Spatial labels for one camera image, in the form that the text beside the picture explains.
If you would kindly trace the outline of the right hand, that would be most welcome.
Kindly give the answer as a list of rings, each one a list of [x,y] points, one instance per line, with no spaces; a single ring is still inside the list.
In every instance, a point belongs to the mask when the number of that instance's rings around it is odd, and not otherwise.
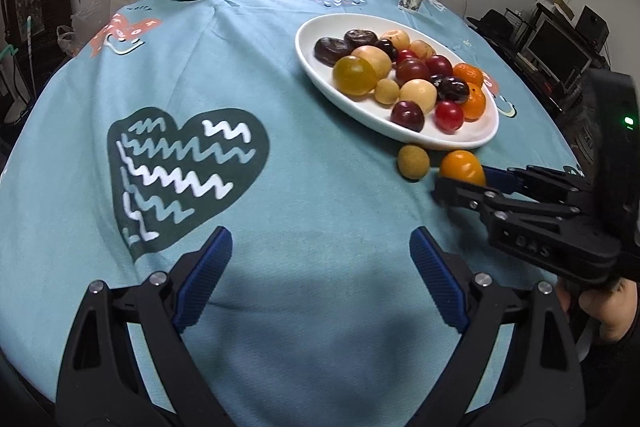
[[[622,340],[631,330],[638,309],[637,283],[620,279],[609,291],[584,291],[577,298],[582,311],[600,323],[600,336],[605,341]]]

